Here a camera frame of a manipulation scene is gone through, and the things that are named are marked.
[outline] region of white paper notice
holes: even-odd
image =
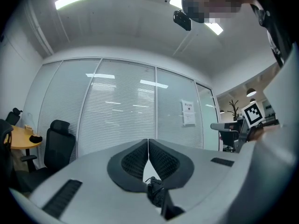
[[[182,100],[184,125],[195,125],[195,113],[193,102]]]

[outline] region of yellow tabletop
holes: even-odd
[[[24,128],[20,128],[12,125],[14,130],[12,131],[11,149],[27,149],[39,146],[42,142],[32,143],[29,138],[32,134],[29,134]]]

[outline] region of table leg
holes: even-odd
[[[30,155],[30,151],[29,151],[29,148],[26,148],[26,156],[29,156]],[[29,160],[28,162],[27,162],[27,164],[28,164],[28,171],[31,173],[31,172],[33,172],[33,171],[36,171],[36,167],[35,167],[35,165],[34,165],[34,163],[33,163],[33,160]]]

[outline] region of textured black pad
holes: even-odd
[[[234,164],[234,161],[226,160],[226,159],[220,159],[220,158],[213,158],[211,160],[211,162],[219,163],[219,164],[229,166],[229,167],[233,166],[233,164]]]
[[[153,139],[149,139],[149,160],[166,189],[183,187],[194,172],[189,157]]]
[[[49,215],[59,219],[63,211],[66,209],[76,192],[80,188],[82,182],[78,180],[67,181],[58,192],[47,202],[43,210]]]
[[[125,191],[147,192],[142,179],[148,159],[148,140],[144,139],[114,155],[107,165],[108,175]]]

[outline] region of camera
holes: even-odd
[[[178,10],[173,13],[173,21],[186,31],[191,31],[191,19],[183,13],[182,10]]]

